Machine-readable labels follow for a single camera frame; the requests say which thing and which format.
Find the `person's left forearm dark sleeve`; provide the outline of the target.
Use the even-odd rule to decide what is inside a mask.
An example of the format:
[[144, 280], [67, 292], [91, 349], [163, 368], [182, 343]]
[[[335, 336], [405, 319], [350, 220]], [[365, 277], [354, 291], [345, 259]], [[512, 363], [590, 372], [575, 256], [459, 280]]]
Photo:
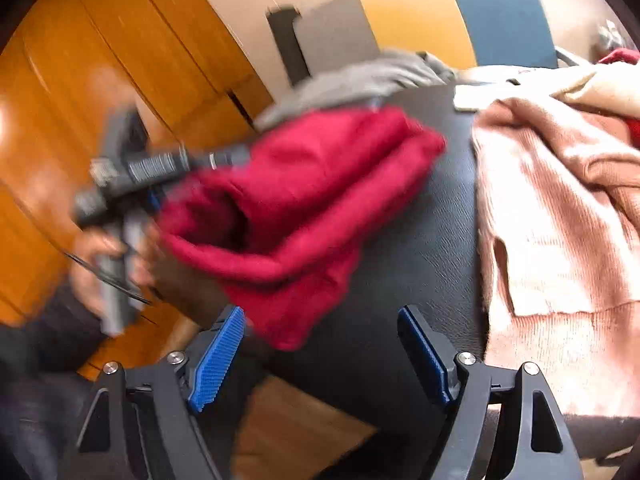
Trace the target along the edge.
[[1, 326], [1, 477], [55, 479], [91, 390], [78, 370], [105, 335], [62, 282], [20, 327]]

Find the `person's left hand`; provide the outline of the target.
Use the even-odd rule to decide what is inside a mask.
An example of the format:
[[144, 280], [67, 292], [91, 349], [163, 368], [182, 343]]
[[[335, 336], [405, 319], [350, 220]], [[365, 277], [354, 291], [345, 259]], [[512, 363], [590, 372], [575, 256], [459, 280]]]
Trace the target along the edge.
[[70, 260], [66, 283], [60, 287], [60, 301], [99, 321], [106, 317], [109, 292], [122, 294], [127, 300], [145, 292], [158, 301], [169, 299], [162, 282], [167, 256], [153, 223], [136, 247], [107, 230], [85, 229], [75, 238]]

